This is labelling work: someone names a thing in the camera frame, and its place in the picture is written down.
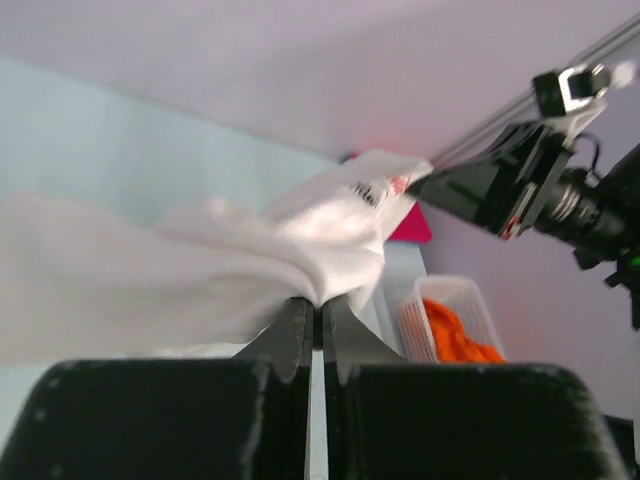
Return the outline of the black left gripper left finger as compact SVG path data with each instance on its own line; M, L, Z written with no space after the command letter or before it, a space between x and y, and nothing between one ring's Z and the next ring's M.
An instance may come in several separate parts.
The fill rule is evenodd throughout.
M5 479L302 479L313 307L292 299L228 359L58 363L32 388Z

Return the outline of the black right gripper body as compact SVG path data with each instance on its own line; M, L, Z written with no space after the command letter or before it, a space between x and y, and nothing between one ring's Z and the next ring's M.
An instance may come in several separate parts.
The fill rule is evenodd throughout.
M492 174L479 210L481 228L503 240L532 228L573 154L567 135L547 124L508 124L485 149Z

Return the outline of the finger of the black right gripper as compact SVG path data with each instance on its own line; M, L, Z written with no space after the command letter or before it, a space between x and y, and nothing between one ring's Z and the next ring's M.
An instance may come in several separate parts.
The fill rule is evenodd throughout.
M497 228L500 205L490 192L500 168L495 162L472 162L434 171L408 187L423 203L480 228Z

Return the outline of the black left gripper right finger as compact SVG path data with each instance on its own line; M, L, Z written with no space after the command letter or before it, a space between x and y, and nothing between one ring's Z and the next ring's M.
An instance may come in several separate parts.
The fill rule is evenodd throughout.
M624 479L583 382L553 365L402 358L344 300L322 310L333 479Z

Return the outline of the white t shirt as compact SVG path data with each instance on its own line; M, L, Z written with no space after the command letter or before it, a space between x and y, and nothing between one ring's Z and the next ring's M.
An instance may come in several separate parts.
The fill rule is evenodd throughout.
M150 228L67 200L1 208L1 360L177 354L252 340L293 297L361 310L423 158L370 150L252 213L219 198Z

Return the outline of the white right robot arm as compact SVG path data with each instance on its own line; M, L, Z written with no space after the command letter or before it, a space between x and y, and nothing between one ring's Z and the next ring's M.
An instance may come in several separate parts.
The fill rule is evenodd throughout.
M468 162L436 171L407 190L413 198L508 240L528 229L573 247L580 269L616 266L605 282L631 297L639 327L639 150L606 176L596 166L569 167L567 134L542 122L508 125Z

